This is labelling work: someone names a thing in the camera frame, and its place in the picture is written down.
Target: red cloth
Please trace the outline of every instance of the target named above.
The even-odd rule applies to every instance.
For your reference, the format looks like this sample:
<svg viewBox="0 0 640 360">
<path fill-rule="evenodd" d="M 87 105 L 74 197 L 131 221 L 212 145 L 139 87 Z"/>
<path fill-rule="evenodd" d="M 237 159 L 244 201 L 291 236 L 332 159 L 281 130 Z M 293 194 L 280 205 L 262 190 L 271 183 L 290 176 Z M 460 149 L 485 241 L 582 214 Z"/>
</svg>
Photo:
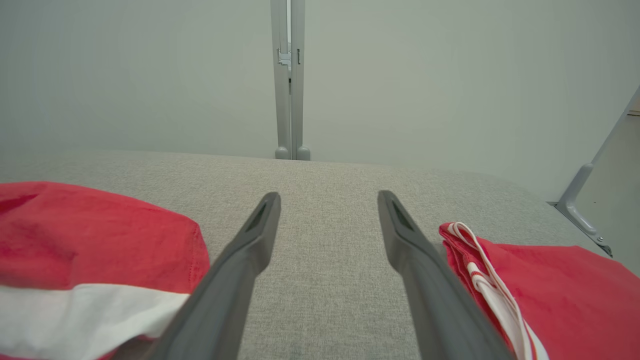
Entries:
<svg viewBox="0 0 640 360">
<path fill-rule="evenodd" d="M 68 184 L 0 184 L 0 240 L 0 285 L 11 288 L 121 284 L 188 294 L 209 269 L 193 220 Z"/>
<path fill-rule="evenodd" d="M 490 269 L 480 252 L 470 246 L 474 242 L 469 233 L 462 231 L 462 240 L 452 233 L 451 226 L 440 226 L 449 266 L 509 343 L 487 301 L 474 288 L 472 276 L 477 273 L 470 274 L 468 264 L 475 263 L 483 275 Z M 477 240 L 549 358 L 639 357 L 640 279 L 620 263 L 578 246 L 519 246 Z"/>
</svg>

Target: hinge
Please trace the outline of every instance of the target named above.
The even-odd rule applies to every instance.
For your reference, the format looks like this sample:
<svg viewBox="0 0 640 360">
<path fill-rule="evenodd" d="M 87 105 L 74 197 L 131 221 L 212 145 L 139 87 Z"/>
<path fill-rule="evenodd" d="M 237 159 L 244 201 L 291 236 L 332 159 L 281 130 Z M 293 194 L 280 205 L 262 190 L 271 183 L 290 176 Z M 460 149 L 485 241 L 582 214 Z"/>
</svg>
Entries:
<svg viewBox="0 0 640 360">
<path fill-rule="evenodd" d="M 281 53 L 280 49 L 278 49 L 278 63 L 291 66 L 291 53 Z"/>
</svg>

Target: red and white cloth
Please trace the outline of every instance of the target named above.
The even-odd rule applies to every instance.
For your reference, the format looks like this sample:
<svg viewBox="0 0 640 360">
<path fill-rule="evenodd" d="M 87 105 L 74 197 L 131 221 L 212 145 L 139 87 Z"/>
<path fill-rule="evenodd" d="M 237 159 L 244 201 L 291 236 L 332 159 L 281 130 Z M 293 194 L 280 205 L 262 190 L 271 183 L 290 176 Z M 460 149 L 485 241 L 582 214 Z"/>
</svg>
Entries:
<svg viewBox="0 0 640 360">
<path fill-rule="evenodd" d="M 637 359 L 640 279 L 581 247 L 494 244 L 440 226 L 447 261 L 518 360 Z"/>
<path fill-rule="evenodd" d="M 160 336 L 208 269 L 183 215 L 81 186 L 0 184 L 0 359 L 108 359 Z"/>
</svg>

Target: gray wall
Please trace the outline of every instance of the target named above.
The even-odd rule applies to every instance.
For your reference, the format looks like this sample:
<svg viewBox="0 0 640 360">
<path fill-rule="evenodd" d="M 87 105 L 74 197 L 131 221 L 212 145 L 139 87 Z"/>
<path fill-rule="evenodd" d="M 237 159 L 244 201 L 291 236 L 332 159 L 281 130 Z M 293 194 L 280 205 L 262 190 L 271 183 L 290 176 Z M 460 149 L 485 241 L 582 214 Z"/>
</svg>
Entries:
<svg viewBox="0 0 640 360">
<path fill-rule="evenodd" d="M 640 85 L 638 0 L 307 0 L 314 160 L 485 172 L 547 201 Z"/>
<path fill-rule="evenodd" d="M 0 2 L 0 151 L 272 158 L 268 1 Z"/>
</svg>

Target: gray upholstered table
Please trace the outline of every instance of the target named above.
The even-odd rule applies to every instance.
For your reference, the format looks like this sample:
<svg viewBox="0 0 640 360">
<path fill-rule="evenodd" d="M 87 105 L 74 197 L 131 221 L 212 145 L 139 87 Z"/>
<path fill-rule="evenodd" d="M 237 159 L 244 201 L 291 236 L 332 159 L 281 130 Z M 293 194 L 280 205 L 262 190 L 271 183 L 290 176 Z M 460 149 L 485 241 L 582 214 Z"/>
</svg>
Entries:
<svg viewBox="0 0 640 360">
<path fill-rule="evenodd" d="M 468 172 L 161 152 L 0 156 L 0 182 L 40 180 L 187 215 L 200 224 L 212 260 L 260 198 L 278 191 L 278 235 L 271 264 L 255 284 L 240 359 L 419 357 L 403 283 L 384 251 L 378 190 L 392 190 L 433 243 L 442 241 L 440 224 L 462 221 L 496 243 L 602 253 L 534 194 Z M 116 357 L 140 351 L 128 344 Z"/>
</svg>

